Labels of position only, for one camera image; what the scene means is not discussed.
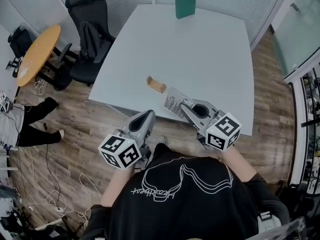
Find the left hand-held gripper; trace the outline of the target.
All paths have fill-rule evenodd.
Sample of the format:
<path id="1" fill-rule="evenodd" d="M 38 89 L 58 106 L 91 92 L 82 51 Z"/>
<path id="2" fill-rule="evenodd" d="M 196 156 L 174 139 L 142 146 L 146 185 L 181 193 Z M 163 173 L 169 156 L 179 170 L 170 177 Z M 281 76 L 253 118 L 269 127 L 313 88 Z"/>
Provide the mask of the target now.
<path id="1" fill-rule="evenodd" d="M 104 160 L 117 169 L 131 166 L 143 170 L 151 157 L 146 139 L 151 135 L 156 114 L 149 109 L 128 118 L 123 128 L 108 134 L 98 147 Z"/>

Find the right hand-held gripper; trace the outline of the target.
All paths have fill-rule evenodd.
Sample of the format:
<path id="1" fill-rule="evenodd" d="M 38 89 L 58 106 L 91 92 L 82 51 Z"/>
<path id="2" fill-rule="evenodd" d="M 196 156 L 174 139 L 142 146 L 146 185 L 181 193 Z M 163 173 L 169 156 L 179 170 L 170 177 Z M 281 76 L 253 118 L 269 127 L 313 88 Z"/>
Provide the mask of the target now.
<path id="1" fill-rule="evenodd" d="M 184 103 L 179 106 L 188 123 L 196 128 L 196 139 L 202 145 L 226 151 L 238 140 L 242 124 L 231 113 L 204 100 L 195 100 L 193 107 Z"/>

